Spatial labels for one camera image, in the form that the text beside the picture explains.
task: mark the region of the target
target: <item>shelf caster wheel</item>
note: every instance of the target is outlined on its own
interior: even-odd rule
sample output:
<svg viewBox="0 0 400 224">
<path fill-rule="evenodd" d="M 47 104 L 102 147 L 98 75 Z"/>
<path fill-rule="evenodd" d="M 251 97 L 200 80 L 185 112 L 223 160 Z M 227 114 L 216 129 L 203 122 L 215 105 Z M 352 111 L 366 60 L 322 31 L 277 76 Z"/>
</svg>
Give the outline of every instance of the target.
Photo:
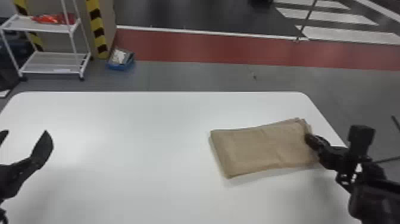
<svg viewBox="0 0 400 224">
<path fill-rule="evenodd" d="M 28 81 L 28 78 L 27 78 L 26 76 L 23 76 L 23 77 L 20 77 L 19 80 L 20 80 L 21 82 L 27 82 L 27 81 Z"/>
</svg>

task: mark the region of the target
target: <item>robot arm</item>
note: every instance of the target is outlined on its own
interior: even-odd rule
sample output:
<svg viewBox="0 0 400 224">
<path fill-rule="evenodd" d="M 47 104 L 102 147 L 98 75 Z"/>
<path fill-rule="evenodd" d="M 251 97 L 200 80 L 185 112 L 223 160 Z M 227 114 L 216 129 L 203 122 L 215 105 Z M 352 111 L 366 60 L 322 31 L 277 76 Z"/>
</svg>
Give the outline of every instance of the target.
<svg viewBox="0 0 400 224">
<path fill-rule="evenodd" d="M 318 153 L 319 162 L 337 171 L 335 181 L 350 193 L 348 210 L 363 224 L 400 223 L 400 184 L 389 181 L 384 170 L 367 155 L 375 130 L 352 126 L 350 147 L 333 147 L 323 137 L 306 135 L 305 142 Z"/>
<path fill-rule="evenodd" d="M 7 137 L 8 131 L 0 132 L 0 144 Z M 36 143 L 31 155 L 22 161 L 3 165 L 0 164 L 0 205 L 4 200 L 15 197 L 22 184 L 35 171 L 41 169 L 53 150 L 53 141 L 47 131 L 43 133 L 40 140 Z M 0 223 L 8 223 L 5 211 L 0 209 Z"/>
</svg>

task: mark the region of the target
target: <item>white table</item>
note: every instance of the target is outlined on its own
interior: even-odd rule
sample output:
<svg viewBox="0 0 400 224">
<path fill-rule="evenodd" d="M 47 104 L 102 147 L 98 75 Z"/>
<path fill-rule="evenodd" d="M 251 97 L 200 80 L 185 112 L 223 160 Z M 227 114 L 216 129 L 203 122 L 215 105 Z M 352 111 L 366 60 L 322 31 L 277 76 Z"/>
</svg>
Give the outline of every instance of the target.
<svg viewBox="0 0 400 224">
<path fill-rule="evenodd" d="M 11 224 L 359 223 L 335 173 L 269 170 L 227 180 L 210 150 L 213 129 L 305 118 L 343 145 L 296 92 L 29 92 L 0 115 L 10 134 L 0 163 L 30 154 L 44 130 L 55 148 L 15 198 Z"/>
</svg>

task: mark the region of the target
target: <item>red floor stripe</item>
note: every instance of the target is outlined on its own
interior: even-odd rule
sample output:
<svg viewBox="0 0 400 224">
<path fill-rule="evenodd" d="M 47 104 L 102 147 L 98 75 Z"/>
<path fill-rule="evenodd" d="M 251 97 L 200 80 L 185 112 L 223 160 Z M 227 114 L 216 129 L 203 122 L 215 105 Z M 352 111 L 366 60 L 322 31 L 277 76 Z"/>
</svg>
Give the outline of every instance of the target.
<svg viewBox="0 0 400 224">
<path fill-rule="evenodd" d="M 400 70 L 400 46 L 117 30 L 137 60 Z"/>
</svg>

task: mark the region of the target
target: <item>white metal shelf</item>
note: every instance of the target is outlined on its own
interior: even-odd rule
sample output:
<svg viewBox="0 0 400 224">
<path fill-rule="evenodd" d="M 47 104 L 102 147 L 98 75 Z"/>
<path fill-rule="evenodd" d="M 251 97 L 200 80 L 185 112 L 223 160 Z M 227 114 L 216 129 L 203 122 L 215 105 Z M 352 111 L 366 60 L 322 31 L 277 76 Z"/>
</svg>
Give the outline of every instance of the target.
<svg viewBox="0 0 400 224">
<path fill-rule="evenodd" d="M 13 15 L 2 26 L 3 30 L 45 32 L 45 33 L 74 33 L 80 25 L 78 18 L 73 25 L 43 24 L 32 20 L 32 16 Z"/>
<path fill-rule="evenodd" d="M 67 24 L 43 24 L 32 20 L 31 16 L 13 15 L 3 25 L 0 26 L 0 35 L 4 39 L 5 47 L 10 55 L 11 61 L 21 80 L 26 80 L 23 73 L 47 73 L 47 74 L 78 74 L 80 80 L 84 80 L 83 73 L 88 66 L 92 56 L 90 46 L 85 30 L 81 23 L 79 9 L 76 0 L 72 0 L 77 19 L 74 24 L 69 24 L 67 7 L 65 0 L 60 0 L 62 6 L 62 15 Z M 76 50 L 73 33 L 80 26 L 85 40 L 87 53 L 80 54 Z M 19 68 L 15 60 L 12 49 L 10 48 L 7 39 L 5 38 L 5 30 L 23 31 L 28 36 L 28 32 L 45 32 L 45 33 L 66 33 L 69 34 L 73 53 L 55 53 L 55 52 L 40 52 L 36 45 L 32 42 L 35 52 L 29 57 L 25 64 Z"/>
<path fill-rule="evenodd" d="M 90 60 L 90 53 L 77 54 L 80 61 L 76 64 L 74 53 L 56 53 L 35 51 L 20 69 L 22 73 L 79 74 L 83 73 Z"/>
</svg>

